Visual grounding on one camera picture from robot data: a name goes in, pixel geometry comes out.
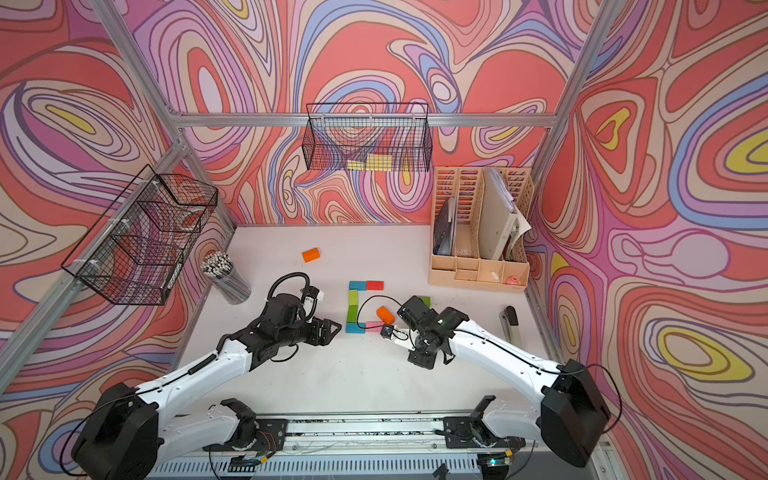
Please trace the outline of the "pink block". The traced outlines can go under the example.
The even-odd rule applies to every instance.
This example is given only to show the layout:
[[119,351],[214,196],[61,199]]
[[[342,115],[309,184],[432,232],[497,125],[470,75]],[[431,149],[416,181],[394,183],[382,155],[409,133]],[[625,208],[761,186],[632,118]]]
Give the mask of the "pink block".
[[367,333],[380,333],[384,326],[383,322],[366,322],[365,330]]

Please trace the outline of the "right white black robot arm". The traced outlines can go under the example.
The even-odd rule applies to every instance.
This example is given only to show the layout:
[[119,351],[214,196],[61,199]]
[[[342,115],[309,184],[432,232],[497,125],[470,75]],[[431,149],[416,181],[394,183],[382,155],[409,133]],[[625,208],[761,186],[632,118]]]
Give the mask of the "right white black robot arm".
[[541,441],[574,467],[588,464],[611,412],[587,366],[540,358],[493,335],[465,313],[452,307],[436,312],[417,296],[397,314],[409,327],[411,337],[401,345],[409,349],[410,363],[430,370],[441,352],[446,364],[468,361],[529,401],[530,408],[522,412],[502,405],[487,411],[495,400],[482,400],[476,418],[483,432]]

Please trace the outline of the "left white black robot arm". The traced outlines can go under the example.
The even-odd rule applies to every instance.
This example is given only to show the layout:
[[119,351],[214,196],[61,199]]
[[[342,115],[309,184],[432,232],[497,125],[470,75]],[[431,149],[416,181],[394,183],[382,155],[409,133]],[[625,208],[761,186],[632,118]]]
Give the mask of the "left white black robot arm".
[[212,408],[187,408],[219,386],[273,361],[283,347],[327,346],[341,324],[314,315],[316,299],[278,294],[244,328],[223,335],[203,357],[135,387],[107,389],[76,429],[71,457],[91,479],[143,479],[168,460],[211,445],[246,450],[274,437],[260,431],[254,411],[230,398]]

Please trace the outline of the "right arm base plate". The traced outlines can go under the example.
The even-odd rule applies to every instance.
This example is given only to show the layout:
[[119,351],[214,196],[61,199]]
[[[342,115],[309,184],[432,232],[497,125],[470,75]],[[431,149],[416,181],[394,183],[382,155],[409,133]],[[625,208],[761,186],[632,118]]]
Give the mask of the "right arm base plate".
[[504,448],[516,452],[527,445],[520,437],[498,437],[481,420],[468,416],[444,417],[442,427],[434,433],[444,438],[448,449]]

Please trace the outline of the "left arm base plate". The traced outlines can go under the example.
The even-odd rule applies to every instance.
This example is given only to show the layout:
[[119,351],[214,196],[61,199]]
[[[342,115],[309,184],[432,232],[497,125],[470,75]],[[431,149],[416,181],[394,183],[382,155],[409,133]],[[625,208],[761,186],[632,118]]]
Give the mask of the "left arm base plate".
[[232,440],[223,444],[204,446],[206,452],[278,452],[284,448],[288,420],[257,418],[245,427],[238,427]]

